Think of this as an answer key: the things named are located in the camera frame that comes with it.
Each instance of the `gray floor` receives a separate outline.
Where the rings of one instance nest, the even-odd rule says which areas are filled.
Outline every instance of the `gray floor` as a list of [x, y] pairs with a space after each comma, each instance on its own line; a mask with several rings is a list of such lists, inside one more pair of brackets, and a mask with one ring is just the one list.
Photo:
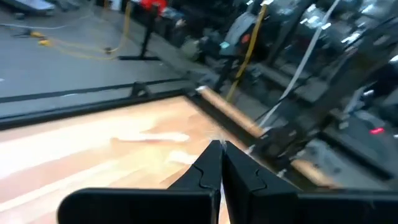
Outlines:
[[[81, 16], [87, 17], [74, 23], [69, 22]], [[99, 49], [115, 48], [121, 38], [118, 29], [114, 28], [112, 24], [98, 19], [88, 11], [87, 7], [75, 12], [56, 12], [53, 17], [29, 17], [24, 21], [16, 21], [10, 14], [0, 11], [0, 21], [45, 27], [57, 27], [69, 23], [69, 26], [62, 29], [38, 31], [50, 38]], [[0, 51], [0, 97], [180, 77], [180, 74], [162, 62], [103, 60], [102, 58], [107, 58], [109, 55], [90, 51], [82, 52], [80, 49], [65, 48], [64, 45], [59, 44], [55, 44], [57, 47], [43, 47], [38, 45], [37, 39], [12, 36], [18, 32], [20, 29], [9, 30], [0, 27], [0, 48], [2, 49]], [[127, 39], [115, 55], [136, 55], [139, 53], [139, 49], [136, 43]], [[71, 55], [71, 51], [96, 58], [76, 57]], [[57, 99], [7, 103], [1, 105], [0, 116], [120, 98], [127, 94], [127, 90], [118, 90]]]

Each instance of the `wooden surface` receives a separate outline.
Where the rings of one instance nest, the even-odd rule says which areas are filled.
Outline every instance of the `wooden surface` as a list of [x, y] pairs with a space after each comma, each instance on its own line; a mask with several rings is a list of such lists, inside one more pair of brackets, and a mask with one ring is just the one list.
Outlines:
[[[116, 139], [184, 133], [187, 142]], [[242, 147], [184, 97], [0, 133], [0, 223], [56, 223], [69, 193], [85, 187], [165, 189], [211, 139]], [[228, 223], [223, 203], [220, 223]]]

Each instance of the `metal stand leg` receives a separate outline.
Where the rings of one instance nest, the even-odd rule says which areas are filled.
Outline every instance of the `metal stand leg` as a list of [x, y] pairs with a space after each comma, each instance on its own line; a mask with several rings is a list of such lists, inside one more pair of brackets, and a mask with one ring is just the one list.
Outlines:
[[145, 56], [147, 52], [147, 46], [149, 43], [150, 35], [152, 34], [155, 26], [155, 19], [157, 17], [157, 12], [159, 11], [159, 6], [157, 4], [152, 5], [152, 9], [150, 12], [150, 17], [149, 21], [147, 24], [147, 29], [145, 32], [145, 37], [144, 37], [144, 42], [142, 43], [141, 46], [141, 52], [138, 56], [135, 55], [127, 55], [127, 56], [119, 56], [119, 60], [145, 60], [145, 61], [150, 61], [150, 60], [160, 60], [158, 57], [148, 57]]
[[218, 78], [216, 85], [214, 86], [214, 91], [218, 94], [221, 93], [221, 87], [223, 87], [225, 80], [227, 80], [229, 72], [231, 71], [231, 67], [233, 64], [233, 59], [228, 59], [221, 70], [220, 77]]

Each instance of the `yellow cable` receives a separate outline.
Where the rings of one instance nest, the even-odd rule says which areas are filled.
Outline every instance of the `yellow cable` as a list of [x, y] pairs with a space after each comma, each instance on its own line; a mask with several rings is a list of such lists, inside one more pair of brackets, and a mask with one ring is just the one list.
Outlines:
[[[125, 43], [126, 41], [126, 37], [128, 35], [128, 31], [129, 31], [129, 25], [130, 25], [130, 18], [129, 15], [131, 13], [131, 3], [128, 2], [127, 6], [126, 6], [126, 12], [124, 15], [124, 27], [123, 27], [123, 35], [121, 37], [121, 41], [119, 42], [119, 46], [116, 47], [115, 49], [111, 49], [107, 52], [112, 53], [115, 52], [117, 50], [119, 50]], [[92, 47], [87, 47], [85, 45], [80, 45], [80, 44], [75, 44], [75, 43], [70, 43], [70, 42], [65, 42], [62, 40], [57, 40], [57, 39], [53, 39], [53, 38], [49, 38], [49, 40], [55, 41], [55, 42], [60, 42], [63, 43], [64, 45], [68, 45], [71, 47], [76, 47], [76, 48], [80, 48], [80, 49], [84, 49], [84, 50], [92, 50], [92, 51], [97, 51], [97, 52], [104, 52], [104, 50], [98, 50], [96, 48], [92, 48]], [[112, 56], [112, 57], [97, 57], [97, 56], [92, 56], [92, 55], [86, 55], [80, 52], [74, 52], [71, 50], [66, 50], [63, 49], [62, 47], [56, 46], [55, 44], [53, 45], [49, 45], [51, 47], [54, 47], [55, 49], [57, 49], [59, 52], [63, 53], [63, 54], [67, 54], [73, 57], [77, 57], [77, 58], [82, 58], [82, 59], [94, 59], [94, 60], [112, 60], [115, 59], [116, 56]]]
[[95, 42], [99, 43], [99, 44], [97, 44], [97, 46], [108, 46], [106, 41], [104, 41], [104, 40], [106, 40], [106, 38], [104, 38], [103, 35], [101, 35], [101, 32], [100, 32], [100, 31], [104, 30], [103, 29], [104, 22], [108, 20], [108, 17], [107, 17], [108, 11], [109, 11], [108, 4], [109, 4], [109, 1], [108, 0], [104, 0], [104, 8], [103, 8], [103, 10], [101, 12], [101, 15], [99, 17], [99, 21], [98, 21], [97, 26], [95, 27], [95, 29], [94, 28], [90, 28], [89, 29], [89, 32], [90, 32], [91, 36], [95, 39]]
[[232, 84], [231, 88], [229, 89], [229, 92], [226, 96], [226, 101], [230, 101], [232, 98], [233, 93], [235, 92], [235, 89], [239, 83], [239, 78], [242, 76], [243, 72], [245, 71], [246, 67], [248, 66], [248, 63], [250, 61], [251, 58], [251, 54], [253, 53], [253, 49], [254, 46], [256, 44], [256, 40], [257, 40], [257, 35], [260, 29], [260, 25], [261, 22], [264, 18], [264, 15], [266, 14], [267, 11], [267, 4], [262, 5], [261, 7], [261, 11], [259, 13], [259, 16], [257, 17], [257, 22], [256, 25], [253, 28], [253, 32], [251, 34], [251, 38], [250, 38], [250, 43], [249, 43], [249, 47], [248, 47], [248, 51], [246, 52], [246, 56], [244, 58], [244, 61], [241, 65], [241, 67], [239, 68], [238, 72], [236, 73], [235, 76], [235, 82]]

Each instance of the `black clamp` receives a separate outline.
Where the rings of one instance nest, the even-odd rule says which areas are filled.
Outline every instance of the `black clamp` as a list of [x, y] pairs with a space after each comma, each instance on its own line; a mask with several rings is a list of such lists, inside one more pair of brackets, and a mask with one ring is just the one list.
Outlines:
[[135, 82], [132, 84], [130, 97], [131, 98], [140, 98], [140, 97], [148, 97], [151, 96], [151, 92], [147, 85], [141, 82]]
[[301, 192], [228, 141], [212, 141], [167, 190], [78, 190], [62, 201], [58, 222], [217, 224], [221, 183], [231, 224], [398, 222], [395, 192]]

